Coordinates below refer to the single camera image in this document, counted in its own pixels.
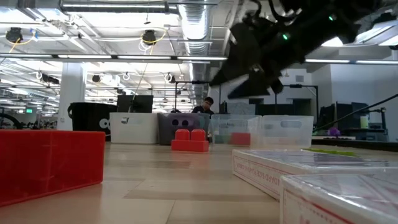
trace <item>gray container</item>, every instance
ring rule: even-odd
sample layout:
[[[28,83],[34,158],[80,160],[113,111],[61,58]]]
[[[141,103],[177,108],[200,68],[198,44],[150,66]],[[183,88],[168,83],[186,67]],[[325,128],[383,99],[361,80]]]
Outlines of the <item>gray container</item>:
[[[178,129],[192,131],[203,129],[208,134],[210,115],[208,114],[183,114],[183,113],[158,113],[159,123],[159,144],[169,146],[175,139],[175,132]]]

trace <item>plastic storage container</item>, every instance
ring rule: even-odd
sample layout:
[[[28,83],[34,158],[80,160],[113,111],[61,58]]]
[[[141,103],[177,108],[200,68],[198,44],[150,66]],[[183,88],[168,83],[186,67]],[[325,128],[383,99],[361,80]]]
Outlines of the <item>plastic storage container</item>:
[[[178,129],[193,131],[203,129],[208,133],[210,115],[208,114],[183,114],[183,113],[158,113],[159,122],[159,143],[169,146],[175,139],[175,132]]]
[[[213,144],[258,146],[261,116],[216,114],[211,117]]]
[[[285,176],[280,223],[398,223],[398,175]]]
[[[398,162],[307,150],[234,150],[233,174],[275,199],[280,197],[280,177],[301,174],[378,174],[398,171]]]
[[[104,132],[0,131],[0,206],[101,183]]]
[[[157,116],[152,113],[111,113],[112,143],[157,144]]]
[[[71,103],[68,107],[74,131],[103,131],[107,141],[111,140],[109,114],[117,111],[118,106],[104,103]]]
[[[301,149],[311,146],[313,116],[263,116],[262,147]]]

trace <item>logo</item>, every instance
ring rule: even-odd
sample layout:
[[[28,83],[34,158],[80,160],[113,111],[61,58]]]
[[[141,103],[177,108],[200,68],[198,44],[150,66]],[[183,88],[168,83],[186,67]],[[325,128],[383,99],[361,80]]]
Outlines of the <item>logo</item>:
[[[99,121],[99,126],[100,126],[102,129],[105,129],[105,128],[111,129],[111,123],[110,123],[109,120],[106,119],[106,118],[104,118],[104,119],[102,119],[101,121]]]

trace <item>yellow cable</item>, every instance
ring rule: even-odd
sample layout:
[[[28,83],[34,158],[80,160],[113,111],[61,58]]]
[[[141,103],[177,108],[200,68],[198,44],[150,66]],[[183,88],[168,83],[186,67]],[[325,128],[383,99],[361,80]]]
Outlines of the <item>yellow cable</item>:
[[[155,46],[152,46],[152,48],[150,49],[149,55],[152,55],[152,51],[154,50],[154,47],[155,47]],[[145,72],[147,71],[148,64],[149,64],[149,63],[147,63],[147,64],[145,65],[144,72],[142,73],[142,76],[141,76],[141,78],[140,78],[140,80],[139,80],[139,83],[138,83],[138,86],[137,86],[137,88],[136,88],[136,91],[134,92],[134,96],[132,97],[132,100],[133,100],[133,101],[136,99],[136,95],[137,95],[137,91],[138,91],[139,85],[141,85],[142,79],[144,78]]]
[[[23,43],[18,43],[19,39],[18,39],[17,42],[15,42],[15,43],[12,43],[12,42],[10,42],[10,41],[8,41],[8,40],[7,40],[7,41],[8,41],[10,44],[24,45],[24,44],[28,44],[30,41],[32,41],[33,38],[35,38],[35,35],[36,35],[36,32],[33,33],[32,38],[30,38],[30,40],[28,40],[27,42],[23,42]]]
[[[164,38],[164,36],[166,36],[167,30],[166,30],[166,29],[163,29],[163,31],[164,31],[163,36],[162,36],[161,38],[157,39],[157,40],[154,40],[154,41],[146,41],[146,40],[144,40],[144,39],[142,38],[142,37],[144,36],[144,34],[141,34],[141,40],[142,40],[143,42],[147,43],[147,44],[156,43],[156,42],[162,40],[162,39]]]
[[[14,50],[15,46],[17,45],[17,43],[18,43],[18,41],[19,41],[20,39],[21,39],[21,38],[18,38],[18,39],[17,39],[17,42],[12,43],[12,44],[14,44],[14,45],[12,46],[11,50],[10,50],[8,53],[11,53],[12,50]]]

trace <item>red plastic brick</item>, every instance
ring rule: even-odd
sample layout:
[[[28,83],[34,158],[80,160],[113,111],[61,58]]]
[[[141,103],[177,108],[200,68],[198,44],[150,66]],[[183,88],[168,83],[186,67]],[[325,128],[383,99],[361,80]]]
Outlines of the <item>red plastic brick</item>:
[[[175,139],[176,140],[188,140],[190,139],[189,131],[186,129],[178,129],[175,132]]]
[[[104,132],[0,131],[0,207],[103,180]]]
[[[206,132],[202,129],[196,129],[191,132],[192,141],[206,141]]]
[[[209,142],[205,140],[206,132],[204,130],[193,130],[191,139],[186,136],[188,130],[179,129],[175,132],[175,140],[172,140],[172,151],[189,152],[208,152]]]
[[[236,146],[250,146],[251,144],[250,133],[231,133],[230,144]]]

